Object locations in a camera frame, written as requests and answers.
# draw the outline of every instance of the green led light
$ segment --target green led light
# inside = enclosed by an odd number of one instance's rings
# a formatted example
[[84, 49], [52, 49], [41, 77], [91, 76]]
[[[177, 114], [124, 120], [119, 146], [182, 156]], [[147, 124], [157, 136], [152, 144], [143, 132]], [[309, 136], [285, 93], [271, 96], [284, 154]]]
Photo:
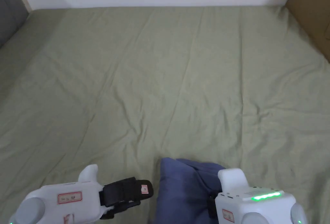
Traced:
[[261, 196], [252, 197], [251, 199], [254, 200], [254, 201], [259, 201], [259, 200], [263, 200], [263, 199], [266, 199], [266, 198], [278, 197], [280, 195], [281, 195], [281, 193], [274, 192], [274, 193], [270, 193], [270, 194], [265, 194], [265, 195], [261, 195]]

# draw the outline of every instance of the black clamp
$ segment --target black clamp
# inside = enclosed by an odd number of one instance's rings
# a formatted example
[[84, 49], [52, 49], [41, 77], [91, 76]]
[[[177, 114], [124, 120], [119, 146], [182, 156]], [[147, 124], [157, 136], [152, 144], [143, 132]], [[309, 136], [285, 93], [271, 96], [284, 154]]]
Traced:
[[99, 192], [101, 206], [114, 207], [101, 216], [101, 220], [113, 219], [114, 214], [140, 205], [141, 200], [153, 196], [152, 184], [148, 180], [128, 178], [103, 187]]
[[207, 210], [209, 217], [211, 219], [218, 219], [217, 207], [216, 207], [216, 197], [218, 196], [218, 191], [212, 191], [207, 199]]

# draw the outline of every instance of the sticker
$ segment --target sticker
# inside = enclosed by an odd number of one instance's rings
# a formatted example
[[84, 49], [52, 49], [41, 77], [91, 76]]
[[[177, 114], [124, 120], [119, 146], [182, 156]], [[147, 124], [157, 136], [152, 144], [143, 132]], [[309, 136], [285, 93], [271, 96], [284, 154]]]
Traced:
[[64, 216], [63, 217], [63, 223], [64, 224], [74, 223], [74, 214], [72, 213], [72, 214], [67, 214], [66, 216]]
[[235, 223], [234, 214], [228, 210], [222, 209], [223, 218]]
[[57, 204], [66, 204], [69, 202], [81, 201], [83, 199], [83, 194], [79, 192], [69, 192], [64, 194], [59, 194], [57, 196]]
[[149, 194], [148, 185], [146, 185], [146, 184], [141, 185], [141, 193], [142, 194]]

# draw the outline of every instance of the mattress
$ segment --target mattress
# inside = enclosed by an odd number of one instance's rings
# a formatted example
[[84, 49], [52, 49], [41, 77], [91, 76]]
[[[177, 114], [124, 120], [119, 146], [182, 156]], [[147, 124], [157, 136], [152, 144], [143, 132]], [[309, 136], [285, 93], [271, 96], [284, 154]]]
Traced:
[[283, 7], [37, 10], [0, 50], [0, 221], [27, 193], [135, 176], [163, 157], [241, 168], [330, 220], [330, 68]]

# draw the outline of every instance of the cardboard box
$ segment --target cardboard box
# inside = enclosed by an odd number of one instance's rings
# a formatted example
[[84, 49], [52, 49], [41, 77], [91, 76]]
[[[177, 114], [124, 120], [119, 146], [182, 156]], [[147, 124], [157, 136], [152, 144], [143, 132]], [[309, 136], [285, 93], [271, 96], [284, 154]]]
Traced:
[[288, 0], [286, 6], [330, 62], [330, 0]]

